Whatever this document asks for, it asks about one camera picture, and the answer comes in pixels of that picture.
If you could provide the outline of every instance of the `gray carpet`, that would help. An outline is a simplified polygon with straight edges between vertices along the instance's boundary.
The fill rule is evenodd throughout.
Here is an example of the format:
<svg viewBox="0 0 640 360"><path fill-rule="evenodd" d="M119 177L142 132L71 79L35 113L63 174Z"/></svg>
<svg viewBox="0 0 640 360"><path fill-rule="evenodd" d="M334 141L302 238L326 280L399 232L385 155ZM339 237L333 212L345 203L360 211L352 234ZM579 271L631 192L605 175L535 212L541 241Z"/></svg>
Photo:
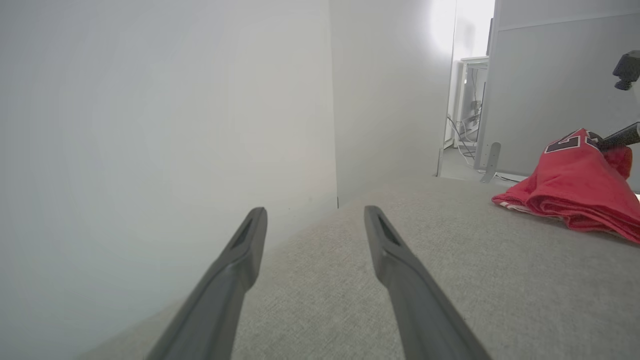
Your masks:
<svg viewBox="0 0 640 360"><path fill-rule="evenodd" d="M400 358L363 207L378 205L495 359L640 354L640 248L508 211L504 187L432 178L369 193L265 253L244 300L236 359ZM83 359L141 359L178 305Z"/></svg>

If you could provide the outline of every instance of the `light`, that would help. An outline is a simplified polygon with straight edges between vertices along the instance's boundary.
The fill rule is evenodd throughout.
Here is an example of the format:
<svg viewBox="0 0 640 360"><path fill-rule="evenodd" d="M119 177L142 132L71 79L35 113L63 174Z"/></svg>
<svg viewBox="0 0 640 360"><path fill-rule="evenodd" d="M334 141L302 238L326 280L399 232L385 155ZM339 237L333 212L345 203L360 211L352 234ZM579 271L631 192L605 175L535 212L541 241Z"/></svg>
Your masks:
<svg viewBox="0 0 640 360"><path fill-rule="evenodd" d="M429 35L440 52L451 54L456 23L456 2L431 0L429 10Z"/></svg>

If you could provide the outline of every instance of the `white partition wall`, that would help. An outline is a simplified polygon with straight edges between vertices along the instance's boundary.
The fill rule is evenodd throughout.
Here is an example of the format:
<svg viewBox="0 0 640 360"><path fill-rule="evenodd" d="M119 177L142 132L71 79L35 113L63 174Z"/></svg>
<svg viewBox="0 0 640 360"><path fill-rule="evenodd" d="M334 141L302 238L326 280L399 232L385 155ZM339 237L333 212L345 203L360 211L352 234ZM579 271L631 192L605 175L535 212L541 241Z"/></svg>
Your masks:
<svg viewBox="0 0 640 360"><path fill-rule="evenodd" d="M247 212L336 209L326 0L3 1L0 358L183 299Z"/></svg>
<svg viewBox="0 0 640 360"><path fill-rule="evenodd" d="M438 170L455 1L332 0L340 204Z"/></svg>
<svg viewBox="0 0 640 360"><path fill-rule="evenodd" d="M640 2L498 0L496 19L477 167L500 142L498 170L529 175L556 138L580 127L607 136L639 120L633 91L614 88L611 72L640 49ZM629 183L640 190L640 161Z"/></svg>

